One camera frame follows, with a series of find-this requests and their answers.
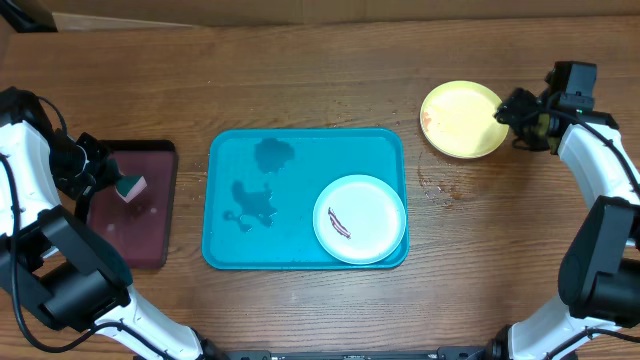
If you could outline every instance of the plate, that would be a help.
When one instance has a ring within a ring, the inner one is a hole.
[[[349,175],[327,186],[313,209],[313,229],[322,247],[349,264],[372,264],[389,256],[407,226],[404,205],[385,182]]]
[[[427,140],[441,152],[463,159],[497,149],[509,126],[493,115],[501,100],[493,91],[471,81],[451,81],[433,89],[420,110],[420,126]]]

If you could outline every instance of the water spill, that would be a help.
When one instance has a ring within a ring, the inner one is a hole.
[[[242,232],[251,230],[251,225],[242,222],[244,216],[253,217],[263,226],[271,227],[273,224],[271,217],[277,212],[277,209],[269,203],[272,191],[267,184],[264,185],[264,191],[247,192],[244,189],[244,185],[236,181],[231,186],[231,194],[233,195],[233,200],[240,205],[242,210],[239,215],[235,215],[230,210],[225,211],[222,214],[224,220],[235,221]]]
[[[264,174],[282,169],[287,161],[293,159],[293,155],[291,145],[273,138],[262,140],[256,145],[254,152],[258,169]]]

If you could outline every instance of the wooden tabletop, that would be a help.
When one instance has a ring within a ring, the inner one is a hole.
[[[484,345],[556,293],[587,210],[558,157],[509,141],[477,160],[439,154],[418,125],[450,80],[505,97],[541,91],[557,60],[597,63],[596,109],[640,159],[640,18],[573,18],[13,35],[0,83],[53,101],[71,134],[169,139],[180,156],[169,256],[138,290],[225,350],[419,350]],[[411,251],[389,271],[216,271],[200,252],[207,155],[229,128],[386,127],[404,143]],[[30,321],[42,341],[73,331]],[[94,337],[47,355],[0,295],[0,357],[129,359]],[[640,356],[597,339],[583,358]]]

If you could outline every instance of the blue tray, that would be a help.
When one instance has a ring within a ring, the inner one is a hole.
[[[351,265],[327,253],[313,231],[318,195],[346,175],[377,177],[407,208],[400,138],[387,129],[229,130],[213,140],[202,254],[218,269],[385,269],[409,253],[400,246],[375,264]]]

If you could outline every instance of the black cable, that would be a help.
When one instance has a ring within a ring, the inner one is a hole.
[[[0,162],[3,165],[5,172],[7,173],[7,179],[9,181],[9,191],[11,193],[11,203],[12,203],[11,211],[13,214],[13,232],[11,233],[11,243],[10,243],[11,244],[11,251],[10,251],[11,302],[13,305],[13,313],[16,317],[16,322],[18,323],[18,327],[20,328],[20,331],[22,332],[22,335],[25,337],[25,339],[27,339],[27,341],[38,350],[48,352],[48,353],[62,353],[65,351],[69,351],[75,348],[76,346],[82,344],[88,338],[93,336],[96,332],[104,328],[115,327],[116,329],[118,329],[118,331],[124,331],[129,335],[131,335],[133,338],[135,338],[141,344],[149,348],[149,350],[156,353],[162,359],[171,360],[171,357],[169,357],[166,353],[160,351],[158,348],[156,348],[151,343],[149,343],[149,341],[147,341],[145,338],[140,336],[135,331],[131,330],[131,328],[119,322],[107,322],[107,323],[93,326],[91,327],[91,329],[89,329],[89,331],[80,335],[80,337],[78,337],[74,341],[60,347],[48,346],[41,343],[38,339],[36,339],[36,337],[31,333],[31,331],[29,331],[29,328],[27,327],[27,324],[24,321],[22,308],[20,307],[20,294],[18,290],[17,248],[18,248],[18,233],[20,232],[20,213],[21,213],[20,203],[18,198],[18,188],[16,186],[15,177],[13,176],[13,171],[11,170],[11,165],[9,164],[9,160],[7,160],[6,155],[0,154]]]
[[[553,349],[553,351],[547,353],[547,355],[545,356],[545,360],[553,359],[558,354],[565,351],[569,347],[575,345],[575,343],[584,339],[585,337],[589,337],[589,339],[593,339],[593,335],[596,335],[596,334],[607,335],[607,336],[614,337],[616,339],[632,342],[635,344],[640,344],[640,337],[637,337],[637,336],[625,335],[616,331],[604,330],[604,329],[585,329],[579,332],[578,334],[574,335],[571,339],[567,340],[564,344]]]
[[[582,126],[587,131],[589,131],[591,134],[593,134],[593,136],[595,136],[600,141],[602,141],[606,147],[611,149],[611,152],[613,152],[613,155],[615,155],[615,157],[618,159],[618,162],[620,163],[620,166],[622,166],[622,169],[624,170],[625,174],[627,174],[627,177],[629,178],[629,181],[631,182],[631,187],[633,187],[633,191],[636,193],[636,196],[640,197],[640,185],[638,184],[638,180],[636,179],[636,177],[635,177],[635,175],[633,173],[631,165],[629,165],[629,162],[624,157],[624,155],[622,155],[620,150],[618,150],[618,148],[613,144],[613,140],[607,139],[606,137],[604,137],[604,135],[599,133],[596,129],[592,128],[584,120],[580,120],[577,116],[573,116],[573,115],[564,113],[562,111],[557,111],[557,110],[548,110],[547,112],[549,114],[551,114],[551,115],[555,115],[557,117],[562,117],[562,118],[564,118],[566,120],[569,120],[575,125]]]
[[[44,101],[45,103],[47,103],[47,105],[51,106],[53,111],[56,112],[56,114],[58,115],[58,119],[60,119],[60,128],[62,129],[62,132],[66,136],[67,135],[67,123],[64,121],[64,117],[62,116],[62,113],[58,110],[58,108],[55,105],[53,105],[53,103],[51,101],[47,100],[46,98],[43,98],[42,96],[38,96],[38,100]]]

